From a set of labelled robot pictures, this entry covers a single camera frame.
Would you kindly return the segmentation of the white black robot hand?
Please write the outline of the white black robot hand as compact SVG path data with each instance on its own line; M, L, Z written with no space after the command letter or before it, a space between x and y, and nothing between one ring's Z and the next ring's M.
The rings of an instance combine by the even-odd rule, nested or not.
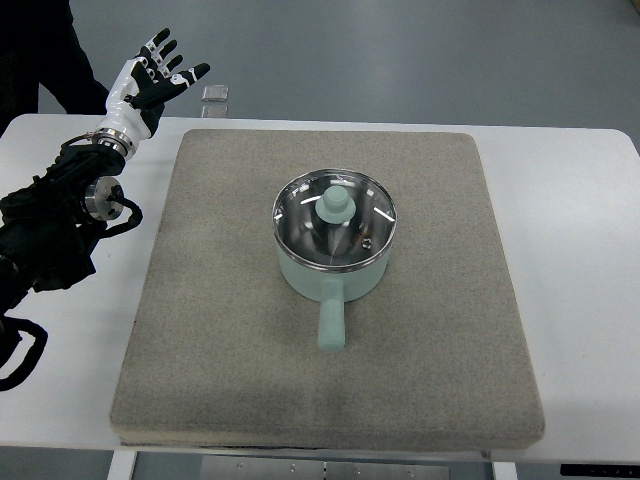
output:
M117 132L131 145L151 138L165 104L208 74L207 63L179 68L183 57L175 52L178 42L170 35L168 28L161 30L126 61L107 96L106 115L96 127L98 132Z

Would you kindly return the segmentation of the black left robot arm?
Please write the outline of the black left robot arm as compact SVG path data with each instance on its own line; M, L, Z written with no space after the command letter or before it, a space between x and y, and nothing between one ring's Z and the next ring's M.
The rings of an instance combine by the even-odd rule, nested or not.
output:
M143 219L117 181L134 154L125 134L102 128L75 137L44 176L1 200L1 362L24 336L33 339L22 362L1 380L9 391L23 383L42 357L46 330L7 312L31 292L66 290L94 274L91 254L102 239L136 228Z

